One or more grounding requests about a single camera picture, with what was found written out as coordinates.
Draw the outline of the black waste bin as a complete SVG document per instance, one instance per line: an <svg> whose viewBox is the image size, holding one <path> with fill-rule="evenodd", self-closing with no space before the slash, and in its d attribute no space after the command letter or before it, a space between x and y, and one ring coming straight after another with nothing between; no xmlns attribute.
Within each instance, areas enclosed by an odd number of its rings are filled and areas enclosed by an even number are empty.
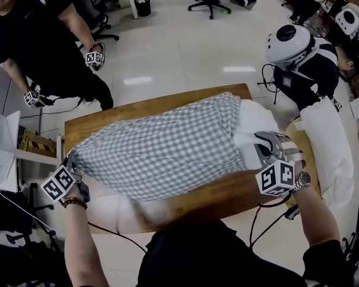
<svg viewBox="0 0 359 287"><path fill-rule="evenodd" d="M135 6L140 17L146 17L151 14L150 0L135 0Z"/></svg>

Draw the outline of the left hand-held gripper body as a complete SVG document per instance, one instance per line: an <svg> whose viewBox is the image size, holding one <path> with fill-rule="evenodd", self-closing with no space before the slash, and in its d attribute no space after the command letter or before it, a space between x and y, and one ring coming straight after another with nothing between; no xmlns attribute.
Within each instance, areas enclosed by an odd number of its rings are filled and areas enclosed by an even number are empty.
<svg viewBox="0 0 359 287"><path fill-rule="evenodd" d="M76 172L75 162L75 156L67 156L62 164L41 184L41 189L51 201L57 202L63 199L74 185L78 187L84 202L90 201L89 188L83 182L82 176Z"/></svg>

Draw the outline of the white open box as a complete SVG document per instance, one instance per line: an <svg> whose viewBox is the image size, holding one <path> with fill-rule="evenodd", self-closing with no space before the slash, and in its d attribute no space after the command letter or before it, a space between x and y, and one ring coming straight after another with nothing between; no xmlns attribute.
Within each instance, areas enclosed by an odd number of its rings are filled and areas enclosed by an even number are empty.
<svg viewBox="0 0 359 287"><path fill-rule="evenodd" d="M0 189L16 193L17 179L17 138L20 111L5 117L0 114Z"/></svg>

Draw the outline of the person's right hand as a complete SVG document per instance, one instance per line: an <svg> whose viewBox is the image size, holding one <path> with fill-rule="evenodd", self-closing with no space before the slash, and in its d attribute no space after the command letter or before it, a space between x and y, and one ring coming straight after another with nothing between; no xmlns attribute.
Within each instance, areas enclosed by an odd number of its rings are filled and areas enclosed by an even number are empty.
<svg viewBox="0 0 359 287"><path fill-rule="evenodd" d="M304 153L298 149L293 141L282 142L281 146L284 152L284 160L294 162L301 169L306 166Z"/></svg>

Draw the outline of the person's left forearm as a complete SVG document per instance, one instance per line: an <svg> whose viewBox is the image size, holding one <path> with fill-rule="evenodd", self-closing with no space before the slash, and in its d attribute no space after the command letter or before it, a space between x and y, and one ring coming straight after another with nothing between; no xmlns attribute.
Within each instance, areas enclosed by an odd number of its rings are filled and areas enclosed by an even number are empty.
<svg viewBox="0 0 359 287"><path fill-rule="evenodd" d="M73 287L109 287L83 205L65 208L65 264Z"/></svg>

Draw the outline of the white humanoid machine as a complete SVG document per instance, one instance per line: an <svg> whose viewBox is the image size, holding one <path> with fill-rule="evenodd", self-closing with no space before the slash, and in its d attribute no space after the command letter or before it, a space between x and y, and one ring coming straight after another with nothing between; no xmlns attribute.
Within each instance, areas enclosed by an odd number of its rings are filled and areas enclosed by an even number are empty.
<svg viewBox="0 0 359 287"><path fill-rule="evenodd" d="M313 36L304 53L289 63L274 64L274 85L301 111L322 98L334 98L339 71L354 68L342 47Z"/></svg>

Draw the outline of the white round backpack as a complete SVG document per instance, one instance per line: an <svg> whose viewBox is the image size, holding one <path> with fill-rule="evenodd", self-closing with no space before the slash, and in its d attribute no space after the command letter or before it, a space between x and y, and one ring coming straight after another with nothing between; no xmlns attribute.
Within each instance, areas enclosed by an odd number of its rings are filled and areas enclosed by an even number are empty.
<svg viewBox="0 0 359 287"><path fill-rule="evenodd" d="M270 63L289 63L306 51L310 41L311 34L306 28L284 25L267 37L265 56Z"/></svg>
<svg viewBox="0 0 359 287"><path fill-rule="evenodd" d="M337 13L335 22L345 35L353 37L359 30L359 16L350 8L346 8Z"/></svg>

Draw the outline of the grey checked pillowcase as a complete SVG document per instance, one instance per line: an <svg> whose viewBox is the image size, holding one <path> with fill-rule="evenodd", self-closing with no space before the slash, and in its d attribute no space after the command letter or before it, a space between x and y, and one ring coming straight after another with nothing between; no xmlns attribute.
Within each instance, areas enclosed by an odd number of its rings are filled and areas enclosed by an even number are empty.
<svg viewBox="0 0 359 287"><path fill-rule="evenodd" d="M246 166L233 140L241 100L222 93L159 115L116 121L70 152L85 175L129 198L187 193Z"/></svg>

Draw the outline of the person's black clothing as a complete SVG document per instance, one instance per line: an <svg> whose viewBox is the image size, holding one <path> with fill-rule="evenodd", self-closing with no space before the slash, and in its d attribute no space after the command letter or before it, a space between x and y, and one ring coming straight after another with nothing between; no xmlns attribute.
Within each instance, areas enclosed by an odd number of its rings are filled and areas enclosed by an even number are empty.
<svg viewBox="0 0 359 287"><path fill-rule="evenodd" d="M156 232L136 287L355 287L337 240L303 254L302 275L256 255L221 221Z"/></svg>

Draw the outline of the person's right forearm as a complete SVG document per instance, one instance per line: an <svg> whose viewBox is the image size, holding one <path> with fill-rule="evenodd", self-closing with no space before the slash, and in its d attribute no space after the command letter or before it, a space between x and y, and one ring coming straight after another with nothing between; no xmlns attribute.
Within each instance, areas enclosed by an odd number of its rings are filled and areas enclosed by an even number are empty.
<svg viewBox="0 0 359 287"><path fill-rule="evenodd" d="M301 187L294 193L294 198L310 247L331 240L340 240L339 228L333 214L312 187Z"/></svg>

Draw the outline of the black mesh chair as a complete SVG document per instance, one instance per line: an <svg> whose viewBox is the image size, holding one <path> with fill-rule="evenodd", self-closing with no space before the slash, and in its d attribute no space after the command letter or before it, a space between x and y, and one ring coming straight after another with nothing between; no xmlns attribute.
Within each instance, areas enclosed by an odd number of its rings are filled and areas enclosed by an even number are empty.
<svg viewBox="0 0 359 287"><path fill-rule="evenodd" d="M56 232L39 220L22 193L0 191L0 287L72 287Z"/></svg>

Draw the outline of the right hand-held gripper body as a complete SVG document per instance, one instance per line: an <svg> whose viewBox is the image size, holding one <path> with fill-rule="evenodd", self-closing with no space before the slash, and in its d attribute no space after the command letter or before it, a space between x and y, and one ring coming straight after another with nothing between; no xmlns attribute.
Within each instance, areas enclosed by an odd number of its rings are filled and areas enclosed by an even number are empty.
<svg viewBox="0 0 359 287"><path fill-rule="evenodd" d="M281 139L282 142L292 141L288 136ZM289 193L295 186L300 172L303 170L294 162L284 160L283 148L274 148L270 151L276 157L276 161L256 174L257 184L261 194L269 196L281 196Z"/></svg>

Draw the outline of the white pillow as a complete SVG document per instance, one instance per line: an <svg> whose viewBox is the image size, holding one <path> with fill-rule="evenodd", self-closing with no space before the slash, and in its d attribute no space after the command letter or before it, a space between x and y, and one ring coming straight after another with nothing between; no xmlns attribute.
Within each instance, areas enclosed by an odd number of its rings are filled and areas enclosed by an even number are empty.
<svg viewBox="0 0 359 287"><path fill-rule="evenodd" d="M238 125L235 128L233 141L248 170L262 168L255 145L263 145L270 149L270 143L257 138L256 132L279 132L273 114L253 100L241 100L238 116Z"/></svg>
<svg viewBox="0 0 359 287"><path fill-rule="evenodd" d="M294 125L309 138L326 205L330 209L343 208L354 190L354 163L336 107L329 98L321 99L303 109L300 121Z"/></svg>

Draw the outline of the yellow black striped box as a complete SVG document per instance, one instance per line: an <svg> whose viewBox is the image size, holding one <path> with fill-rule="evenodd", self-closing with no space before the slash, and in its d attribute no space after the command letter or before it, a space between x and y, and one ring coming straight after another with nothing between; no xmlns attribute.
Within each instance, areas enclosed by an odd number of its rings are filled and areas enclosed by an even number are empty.
<svg viewBox="0 0 359 287"><path fill-rule="evenodd" d="M35 130L24 129L18 136L17 148L33 154L56 158L57 143L41 137Z"/></svg>

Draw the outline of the silver wristwatch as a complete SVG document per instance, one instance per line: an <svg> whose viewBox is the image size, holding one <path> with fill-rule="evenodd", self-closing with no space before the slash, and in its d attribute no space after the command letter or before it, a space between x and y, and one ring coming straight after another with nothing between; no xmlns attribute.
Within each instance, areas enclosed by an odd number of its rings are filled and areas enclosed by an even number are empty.
<svg viewBox="0 0 359 287"><path fill-rule="evenodd" d="M293 195L302 188L309 187L311 184L311 176L308 172L301 171L299 174L299 177L295 183L294 188L290 191L290 193Z"/></svg>

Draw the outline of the white side table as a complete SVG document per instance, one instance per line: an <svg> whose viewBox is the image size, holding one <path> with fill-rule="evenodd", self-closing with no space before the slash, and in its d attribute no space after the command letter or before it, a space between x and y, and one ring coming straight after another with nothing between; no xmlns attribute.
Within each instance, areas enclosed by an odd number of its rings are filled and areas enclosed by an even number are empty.
<svg viewBox="0 0 359 287"><path fill-rule="evenodd" d="M20 149L16 149L15 153L15 177L16 177L16 190L21 191L23 186L22 179L22 162L31 161L39 164L46 164L49 166L57 167L62 161L62 137L58 135L56 138L57 147L56 147L56 158L51 158L43 155L33 154L31 152L26 152Z"/></svg>

